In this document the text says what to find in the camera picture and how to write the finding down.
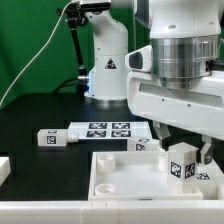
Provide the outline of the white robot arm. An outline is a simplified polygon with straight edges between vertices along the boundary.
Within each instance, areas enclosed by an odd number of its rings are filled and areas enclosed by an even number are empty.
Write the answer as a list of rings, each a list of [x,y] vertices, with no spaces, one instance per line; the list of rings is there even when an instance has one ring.
[[[132,114],[153,122],[157,136],[170,126],[200,134],[198,161],[212,161],[224,141],[224,62],[218,60],[224,0],[80,0],[94,28],[95,64],[87,97],[125,101]],[[128,52],[111,7],[133,8],[150,43]]]

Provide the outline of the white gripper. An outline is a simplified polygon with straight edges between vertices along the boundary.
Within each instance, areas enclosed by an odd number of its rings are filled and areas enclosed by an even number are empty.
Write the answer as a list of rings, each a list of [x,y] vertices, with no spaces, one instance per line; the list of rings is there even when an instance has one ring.
[[[203,135],[201,163],[212,162],[217,143],[214,138],[224,140],[224,72],[195,78],[190,90],[168,89],[149,73],[130,72],[127,91],[130,111],[154,121],[153,128],[162,149],[168,149],[167,125],[171,125]]]

